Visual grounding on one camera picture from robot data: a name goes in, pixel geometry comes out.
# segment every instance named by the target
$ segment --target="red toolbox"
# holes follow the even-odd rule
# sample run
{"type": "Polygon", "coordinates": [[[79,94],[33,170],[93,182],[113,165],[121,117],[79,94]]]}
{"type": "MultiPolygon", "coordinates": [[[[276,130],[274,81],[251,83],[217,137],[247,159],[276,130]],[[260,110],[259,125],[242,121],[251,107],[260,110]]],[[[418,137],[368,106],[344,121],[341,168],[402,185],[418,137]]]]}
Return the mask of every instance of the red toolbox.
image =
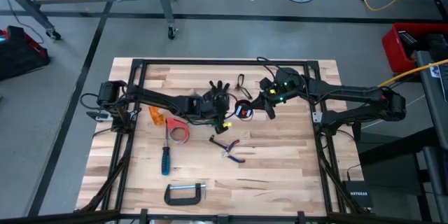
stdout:
{"type": "Polygon", "coordinates": [[[445,33],[448,34],[448,24],[404,24],[396,23],[392,25],[392,29],[383,37],[383,46],[386,51],[389,65],[392,71],[402,73],[415,68],[414,60],[409,59],[403,45],[401,44],[398,31],[405,30],[414,38],[429,33],[445,33]]]}

